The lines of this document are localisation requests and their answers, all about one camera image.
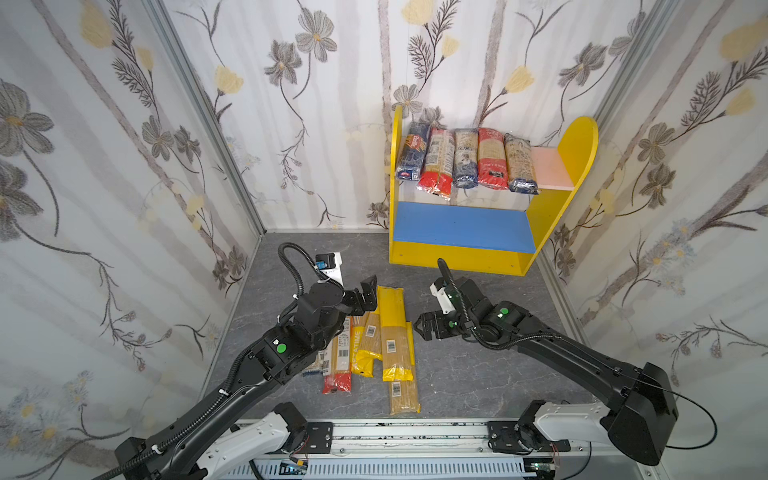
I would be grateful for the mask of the red clear spaghetti bag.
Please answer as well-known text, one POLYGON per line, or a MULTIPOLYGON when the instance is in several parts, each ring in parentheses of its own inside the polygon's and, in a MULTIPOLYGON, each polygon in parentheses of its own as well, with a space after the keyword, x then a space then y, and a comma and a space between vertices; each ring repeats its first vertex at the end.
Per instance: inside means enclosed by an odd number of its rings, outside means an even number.
POLYGON ((347 317, 340 333, 332 340, 325 350, 323 363, 323 393, 350 393, 352 390, 352 374, 350 367, 351 354, 351 322, 347 317))

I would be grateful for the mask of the red labelled spaghetti bag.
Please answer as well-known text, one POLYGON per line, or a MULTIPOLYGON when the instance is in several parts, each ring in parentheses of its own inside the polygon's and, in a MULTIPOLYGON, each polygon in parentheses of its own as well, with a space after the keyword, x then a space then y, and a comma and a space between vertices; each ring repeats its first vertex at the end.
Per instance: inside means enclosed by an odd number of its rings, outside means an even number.
POLYGON ((454 155, 454 132, 432 128, 417 188, 449 200, 453 187, 454 155))

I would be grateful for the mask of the blue gold spaghetti bag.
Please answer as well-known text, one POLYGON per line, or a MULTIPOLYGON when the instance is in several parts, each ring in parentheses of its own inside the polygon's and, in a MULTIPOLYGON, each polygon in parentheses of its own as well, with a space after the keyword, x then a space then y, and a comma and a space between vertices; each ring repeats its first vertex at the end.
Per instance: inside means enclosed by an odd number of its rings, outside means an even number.
POLYGON ((463 189, 475 188, 478 186, 478 131, 470 128, 456 129, 454 140, 454 185, 463 189))

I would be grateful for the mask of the brown blue spaghetti bag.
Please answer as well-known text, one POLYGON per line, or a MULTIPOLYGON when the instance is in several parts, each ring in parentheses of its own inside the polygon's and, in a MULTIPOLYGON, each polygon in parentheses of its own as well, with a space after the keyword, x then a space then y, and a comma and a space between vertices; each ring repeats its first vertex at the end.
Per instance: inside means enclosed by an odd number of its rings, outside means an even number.
POLYGON ((539 189, 530 141, 511 133, 505 133, 504 147, 509 190, 513 193, 538 195, 539 189))

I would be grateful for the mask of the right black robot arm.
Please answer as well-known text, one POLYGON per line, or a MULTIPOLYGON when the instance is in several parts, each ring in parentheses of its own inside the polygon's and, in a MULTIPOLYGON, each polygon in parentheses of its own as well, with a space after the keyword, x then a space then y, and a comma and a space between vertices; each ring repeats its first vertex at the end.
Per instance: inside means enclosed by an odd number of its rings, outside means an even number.
POLYGON ((683 397, 673 390, 665 370, 603 355, 513 302, 491 302, 473 280, 455 278, 444 259, 438 259, 437 266, 440 276, 430 291, 440 307, 421 314, 413 325, 424 340, 460 337, 491 351, 515 350, 594 398, 584 404, 532 401, 512 424, 490 427, 493 451, 531 455, 555 449, 559 442, 584 441, 611 445, 643 465, 660 463, 672 446, 677 402, 683 397))

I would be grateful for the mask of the yellow spaghetti bag small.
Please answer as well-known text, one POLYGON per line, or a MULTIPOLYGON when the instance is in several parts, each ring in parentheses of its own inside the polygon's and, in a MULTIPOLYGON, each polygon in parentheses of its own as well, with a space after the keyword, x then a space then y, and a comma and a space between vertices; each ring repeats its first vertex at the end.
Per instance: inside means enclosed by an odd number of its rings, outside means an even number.
POLYGON ((353 318, 353 349, 350 357, 352 373, 366 378, 374 376, 375 362, 383 360, 380 326, 377 311, 353 318))

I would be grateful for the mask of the dark blue Barilla spaghetti bag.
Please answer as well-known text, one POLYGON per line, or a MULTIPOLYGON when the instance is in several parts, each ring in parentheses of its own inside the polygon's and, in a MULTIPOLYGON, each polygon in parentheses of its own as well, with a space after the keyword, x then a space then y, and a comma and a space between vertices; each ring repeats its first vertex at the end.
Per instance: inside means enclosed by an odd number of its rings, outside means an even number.
POLYGON ((397 160, 395 176, 398 180, 418 181, 427 154, 431 125, 414 122, 409 126, 404 146, 397 160))

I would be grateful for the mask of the large yellow spaghetti bag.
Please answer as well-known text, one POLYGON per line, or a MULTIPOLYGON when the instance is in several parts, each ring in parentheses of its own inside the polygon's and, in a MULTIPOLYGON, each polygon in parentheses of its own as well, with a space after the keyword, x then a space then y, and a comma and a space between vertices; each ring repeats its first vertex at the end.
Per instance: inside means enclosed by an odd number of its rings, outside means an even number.
POLYGON ((404 290, 379 286, 377 294, 382 379, 386 382, 412 381, 414 375, 408 341, 404 290))

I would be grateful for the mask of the brown spaghetti pack bottom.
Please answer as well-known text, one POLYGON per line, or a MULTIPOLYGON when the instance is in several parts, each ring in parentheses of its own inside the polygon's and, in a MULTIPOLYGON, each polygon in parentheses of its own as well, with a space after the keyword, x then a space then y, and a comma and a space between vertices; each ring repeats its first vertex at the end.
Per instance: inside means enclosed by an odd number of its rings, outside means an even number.
POLYGON ((415 380, 393 381, 389 385, 390 414, 419 413, 421 405, 415 380))

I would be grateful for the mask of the red yellow spaghetti bag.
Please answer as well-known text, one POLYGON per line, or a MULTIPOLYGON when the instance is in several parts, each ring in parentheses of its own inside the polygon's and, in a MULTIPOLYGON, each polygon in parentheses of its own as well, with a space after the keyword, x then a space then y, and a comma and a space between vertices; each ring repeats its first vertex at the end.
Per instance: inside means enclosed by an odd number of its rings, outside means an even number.
POLYGON ((507 190, 508 170, 503 134, 491 128, 479 128, 478 140, 478 184, 494 190, 507 190))

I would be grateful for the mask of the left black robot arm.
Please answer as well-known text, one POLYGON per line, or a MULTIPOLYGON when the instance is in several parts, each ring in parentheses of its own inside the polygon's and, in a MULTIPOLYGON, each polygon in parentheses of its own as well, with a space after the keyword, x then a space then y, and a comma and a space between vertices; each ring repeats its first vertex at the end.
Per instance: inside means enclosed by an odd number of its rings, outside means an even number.
POLYGON ((377 307, 377 278, 347 290, 301 246, 284 242, 277 254, 296 283, 291 303, 276 324, 245 347, 218 389, 186 414, 145 440, 129 440, 132 454, 103 478, 210 479, 203 457, 255 404, 301 374, 327 348, 351 316, 377 307))

